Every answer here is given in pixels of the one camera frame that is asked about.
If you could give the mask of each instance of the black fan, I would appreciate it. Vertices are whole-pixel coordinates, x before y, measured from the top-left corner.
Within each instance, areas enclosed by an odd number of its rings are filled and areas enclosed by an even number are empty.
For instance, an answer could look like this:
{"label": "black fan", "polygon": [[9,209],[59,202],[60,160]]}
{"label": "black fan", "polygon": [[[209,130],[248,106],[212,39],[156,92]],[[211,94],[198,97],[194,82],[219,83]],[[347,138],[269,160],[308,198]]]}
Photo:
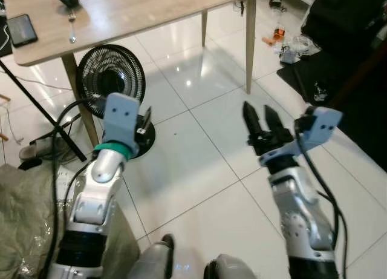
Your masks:
{"label": "black fan", "polygon": [[[140,61],[125,47],[102,45],[93,48],[82,58],[77,72],[77,89],[81,98],[100,94],[122,93],[140,101],[145,95],[145,75]],[[105,102],[99,100],[85,104],[100,119]]]}

